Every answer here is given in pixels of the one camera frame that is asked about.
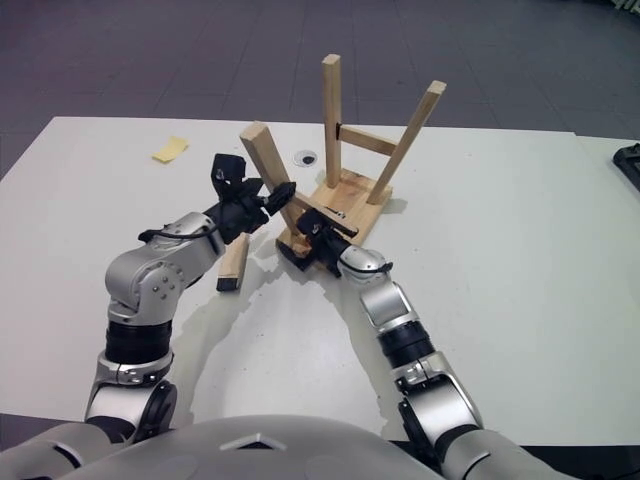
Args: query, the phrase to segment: white table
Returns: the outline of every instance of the white table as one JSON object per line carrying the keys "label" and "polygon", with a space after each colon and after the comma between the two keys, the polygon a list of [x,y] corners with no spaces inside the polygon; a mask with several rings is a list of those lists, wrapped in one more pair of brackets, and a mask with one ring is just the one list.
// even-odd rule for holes
{"label": "white table", "polygon": [[[29,147],[0,183],[1,412],[81,419],[104,348],[105,269],[140,231],[216,202],[213,154],[244,155],[246,125],[56,118]],[[322,157],[322,127],[270,126],[311,193],[322,165],[291,160]],[[189,149],[153,161],[170,135]],[[365,243],[395,262],[486,425],[521,444],[640,443],[640,200],[606,166],[630,141],[607,142],[425,128]],[[384,162],[375,157],[343,155],[370,176]],[[354,296],[281,259],[282,226],[254,235],[239,295],[218,294],[213,270],[183,296],[175,423],[294,413],[402,438],[398,395]]]}

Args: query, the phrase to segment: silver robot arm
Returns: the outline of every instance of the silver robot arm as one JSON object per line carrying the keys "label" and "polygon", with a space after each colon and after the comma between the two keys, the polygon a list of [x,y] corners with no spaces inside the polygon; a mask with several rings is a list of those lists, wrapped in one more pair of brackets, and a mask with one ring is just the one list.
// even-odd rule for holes
{"label": "silver robot arm", "polygon": [[58,478],[169,429],[177,391],[164,377],[180,296],[224,254],[225,244],[268,222],[263,209],[274,215],[295,192],[294,183],[285,183],[260,197],[262,180],[244,175],[241,157],[216,155],[211,179],[220,202],[143,232],[143,246],[111,263],[106,348],[84,423],[60,425],[3,452],[0,478]]}
{"label": "silver robot arm", "polygon": [[449,480],[568,479],[499,433],[478,408],[443,352],[434,348],[406,294],[378,252],[351,245],[315,210],[298,221],[312,258],[355,288],[391,364],[404,428],[420,456]]}

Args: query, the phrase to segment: black object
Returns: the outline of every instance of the black object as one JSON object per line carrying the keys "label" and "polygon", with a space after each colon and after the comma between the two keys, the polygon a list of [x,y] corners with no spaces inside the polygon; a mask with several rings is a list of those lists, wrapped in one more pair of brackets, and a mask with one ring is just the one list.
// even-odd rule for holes
{"label": "black object", "polygon": [[152,362],[169,352],[170,340],[171,321],[149,326],[109,322],[105,357],[115,363]]}
{"label": "black object", "polygon": [[91,417],[85,420],[84,423],[100,428],[109,437],[111,443],[124,443],[136,430],[136,427],[126,420],[103,415]]}
{"label": "black object", "polygon": [[235,292],[237,289],[237,278],[219,278],[216,284],[216,290],[219,292]]}
{"label": "black object", "polygon": [[284,207],[296,191],[294,182],[282,183],[268,197],[258,196],[264,185],[260,178],[244,179],[246,162],[237,155],[216,154],[211,182],[220,202],[206,212],[216,224],[227,245],[243,232],[252,233],[269,221],[262,211],[273,216]]}
{"label": "black object", "polygon": [[378,342],[392,368],[414,362],[436,351],[422,323],[416,321],[378,335]]}
{"label": "black object", "polygon": [[262,442],[252,442],[248,445],[243,445],[242,447],[237,448],[237,450],[273,450],[273,447]]}
{"label": "black object", "polygon": [[169,431],[177,400],[178,389],[175,385],[166,380],[161,381],[142,413],[140,428],[133,442],[141,442]]}
{"label": "black object", "polygon": [[436,440],[436,444],[434,445],[434,450],[436,455],[440,459],[440,463],[444,463],[444,460],[447,456],[447,450],[451,444],[460,438],[465,433],[473,432],[475,430],[480,430],[480,427],[477,425],[458,425],[457,427],[452,428],[451,430],[447,430],[444,432],[438,439]]}
{"label": "black object", "polygon": [[441,473],[440,462],[436,456],[435,450],[429,443],[429,439],[424,434],[418,417],[406,400],[398,404],[398,412],[402,417],[402,426],[407,433],[409,443],[411,444],[412,456],[433,469],[436,473]]}
{"label": "black object", "polygon": [[311,251],[306,257],[300,258],[291,251],[288,245],[278,241],[276,245],[285,258],[302,271],[305,271],[314,261],[318,261],[336,277],[340,277],[338,270],[340,255],[351,246],[351,243],[335,230],[340,226],[336,226],[330,219],[313,208],[300,215],[296,226],[300,233],[307,237]]}
{"label": "black object", "polygon": [[613,163],[640,191],[640,143],[618,150],[613,156]]}
{"label": "black object", "polygon": [[73,456],[71,452],[68,452],[67,450],[65,450],[64,448],[58,445],[54,446],[53,449],[56,452],[58,452],[60,455],[62,455],[64,458],[66,458],[67,461],[73,466],[73,468],[80,468],[80,462],[76,457]]}

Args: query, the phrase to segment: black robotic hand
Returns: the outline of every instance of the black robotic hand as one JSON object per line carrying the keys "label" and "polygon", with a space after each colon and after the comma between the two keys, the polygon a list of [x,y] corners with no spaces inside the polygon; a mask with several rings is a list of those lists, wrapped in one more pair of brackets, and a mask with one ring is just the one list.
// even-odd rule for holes
{"label": "black robotic hand", "polygon": [[293,197],[295,182],[278,185],[271,195],[261,197],[264,185],[260,178],[244,179],[246,162],[237,155],[216,154],[211,169],[211,182],[220,202],[204,212],[217,225],[224,243],[229,244],[241,233],[252,233],[269,221]]}

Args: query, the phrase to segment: gray floor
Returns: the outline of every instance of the gray floor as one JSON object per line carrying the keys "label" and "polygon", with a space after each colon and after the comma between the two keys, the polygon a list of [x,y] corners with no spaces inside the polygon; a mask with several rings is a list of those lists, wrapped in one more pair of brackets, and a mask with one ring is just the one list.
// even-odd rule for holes
{"label": "gray floor", "polygon": [[[0,0],[0,178],[54,115],[320,122],[331,52],[346,122],[439,79],[430,125],[640,139],[639,48],[609,0]],[[1,416],[0,448],[52,422]]]}

